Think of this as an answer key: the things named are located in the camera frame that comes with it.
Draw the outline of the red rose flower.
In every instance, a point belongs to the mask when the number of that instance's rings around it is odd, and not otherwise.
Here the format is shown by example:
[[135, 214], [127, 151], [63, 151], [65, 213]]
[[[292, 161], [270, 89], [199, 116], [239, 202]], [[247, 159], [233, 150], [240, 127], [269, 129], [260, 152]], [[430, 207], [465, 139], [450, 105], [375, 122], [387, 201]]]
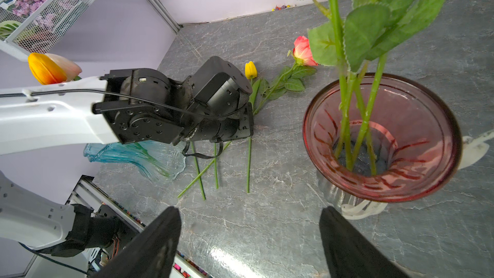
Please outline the red rose flower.
[[370, 174], [372, 176], [376, 176], [377, 175], [376, 155], [374, 153], [372, 135], [369, 130], [370, 116], [372, 114], [372, 108], [375, 98], [369, 97], [369, 104], [365, 105], [364, 98], [361, 93], [361, 82], [363, 81], [365, 74], [367, 73], [368, 65], [369, 62], [365, 61], [356, 80], [356, 84], [353, 87], [353, 91], [356, 96], [356, 106], [360, 112], [362, 123], [352, 151], [352, 162], [354, 163], [354, 165], [356, 165], [358, 156], [360, 154], [361, 145], [365, 140], [365, 145], [367, 146], [367, 155], [369, 157], [369, 165], [371, 172]]

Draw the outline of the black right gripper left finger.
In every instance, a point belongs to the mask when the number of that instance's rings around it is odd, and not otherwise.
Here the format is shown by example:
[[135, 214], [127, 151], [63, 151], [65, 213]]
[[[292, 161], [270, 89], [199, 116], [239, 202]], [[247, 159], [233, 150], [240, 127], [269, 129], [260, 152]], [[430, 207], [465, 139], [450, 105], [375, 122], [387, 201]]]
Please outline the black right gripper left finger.
[[95, 277], [170, 277], [181, 226], [179, 209], [166, 208]]

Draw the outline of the white rose flower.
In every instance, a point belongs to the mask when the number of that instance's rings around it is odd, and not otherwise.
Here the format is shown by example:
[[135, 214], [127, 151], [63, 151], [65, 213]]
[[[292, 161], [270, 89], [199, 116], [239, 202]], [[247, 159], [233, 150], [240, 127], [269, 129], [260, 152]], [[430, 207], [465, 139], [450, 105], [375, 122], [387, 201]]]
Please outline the white rose flower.
[[349, 130], [349, 104], [355, 78], [347, 71], [346, 54], [343, 47], [343, 22], [339, 13], [338, 0], [312, 0], [328, 19], [326, 23], [308, 31], [312, 58], [324, 66], [334, 66], [338, 71], [342, 113], [340, 137], [334, 151], [336, 158], [345, 151], [347, 169], [353, 167]]

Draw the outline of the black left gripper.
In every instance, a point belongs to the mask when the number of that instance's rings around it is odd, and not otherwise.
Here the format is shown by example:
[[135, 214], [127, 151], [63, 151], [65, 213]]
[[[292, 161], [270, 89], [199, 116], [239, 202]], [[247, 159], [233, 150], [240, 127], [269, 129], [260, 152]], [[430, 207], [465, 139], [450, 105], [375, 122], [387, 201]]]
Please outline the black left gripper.
[[183, 141], [228, 142], [253, 135], [252, 86], [232, 63], [213, 56], [182, 84]]

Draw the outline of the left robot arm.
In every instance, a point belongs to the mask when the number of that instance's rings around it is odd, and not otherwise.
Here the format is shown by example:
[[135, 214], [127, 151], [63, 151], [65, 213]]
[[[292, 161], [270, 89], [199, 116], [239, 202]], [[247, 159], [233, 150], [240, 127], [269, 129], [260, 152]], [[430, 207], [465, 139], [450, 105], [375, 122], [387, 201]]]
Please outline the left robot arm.
[[[253, 135], [251, 83], [214, 56], [184, 81], [154, 69], [1, 92], [1, 154], [71, 144], [177, 145]], [[84, 205], [62, 205], [1, 177], [1, 237], [32, 250], [72, 257], [119, 240], [122, 222]]]

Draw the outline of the pale pink tulip flower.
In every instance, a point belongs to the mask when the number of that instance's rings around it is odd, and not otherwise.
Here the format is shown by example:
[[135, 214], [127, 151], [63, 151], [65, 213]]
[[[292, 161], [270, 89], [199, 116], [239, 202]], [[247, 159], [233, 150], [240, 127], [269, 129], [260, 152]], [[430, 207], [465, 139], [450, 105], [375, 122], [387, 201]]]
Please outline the pale pink tulip flower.
[[82, 68], [78, 64], [60, 55], [46, 54], [46, 56], [64, 71], [67, 82], [81, 80], [79, 75], [82, 73]]

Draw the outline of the orange tulip flower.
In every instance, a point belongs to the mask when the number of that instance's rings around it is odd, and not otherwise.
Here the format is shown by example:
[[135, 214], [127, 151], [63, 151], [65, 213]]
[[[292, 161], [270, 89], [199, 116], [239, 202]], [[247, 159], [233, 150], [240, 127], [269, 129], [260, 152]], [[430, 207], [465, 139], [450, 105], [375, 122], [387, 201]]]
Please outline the orange tulip flower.
[[33, 76], [42, 85], [59, 84], [68, 80], [64, 70], [47, 55], [31, 53], [28, 56], [28, 65]]

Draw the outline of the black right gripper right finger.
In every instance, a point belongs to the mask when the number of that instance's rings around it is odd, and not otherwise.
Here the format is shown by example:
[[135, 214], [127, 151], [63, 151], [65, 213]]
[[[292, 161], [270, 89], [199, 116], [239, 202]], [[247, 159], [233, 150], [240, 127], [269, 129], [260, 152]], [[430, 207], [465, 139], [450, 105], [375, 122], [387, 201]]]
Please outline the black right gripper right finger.
[[322, 246], [331, 277], [407, 277], [334, 207], [322, 210]]

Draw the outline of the dark red glass vase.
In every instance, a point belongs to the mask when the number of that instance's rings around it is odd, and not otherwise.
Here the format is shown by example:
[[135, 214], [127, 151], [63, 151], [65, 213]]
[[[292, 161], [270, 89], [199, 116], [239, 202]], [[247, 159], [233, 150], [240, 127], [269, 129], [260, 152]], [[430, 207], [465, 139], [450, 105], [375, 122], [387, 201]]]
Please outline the dark red glass vase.
[[337, 155], [342, 135], [340, 86], [333, 82], [310, 102], [302, 125], [304, 145], [329, 202], [348, 220], [381, 213], [440, 190], [458, 170], [461, 131], [450, 108], [433, 91], [384, 74], [369, 121], [370, 137], [352, 170]]

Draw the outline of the small pink rose flower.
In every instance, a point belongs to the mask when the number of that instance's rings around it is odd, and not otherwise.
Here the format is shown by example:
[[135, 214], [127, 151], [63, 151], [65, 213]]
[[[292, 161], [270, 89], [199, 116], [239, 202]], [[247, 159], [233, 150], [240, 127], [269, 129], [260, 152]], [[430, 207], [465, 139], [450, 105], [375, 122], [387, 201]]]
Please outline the small pink rose flower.
[[[289, 51], [288, 55], [292, 56], [294, 60], [292, 67], [285, 67], [271, 83], [268, 83], [266, 79], [262, 79], [259, 76], [255, 79], [255, 81], [259, 83], [259, 90], [253, 108], [254, 115], [258, 114], [267, 102], [276, 100], [287, 92], [302, 92], [305, 89], [302, 82], [303, 78], [314, 74], [316, 71], [314, 67], [319, 65], [313, 58], [310, 40], [305, 36], [296, 38], [293, 50]], [[181, 191], [178, 198], [184, 197], [185, 193], [191, 190], [195, 184], [199, 185], [198, 180], [208, 171], [205, 170], [208, 164], [202, 169], [203, 173], [197, 175], [196, 178]], [[214, 168], [216, 189], [218, 189], [219, 178], [217, 164], [216, 167], [215, 165], [212, 167]]]

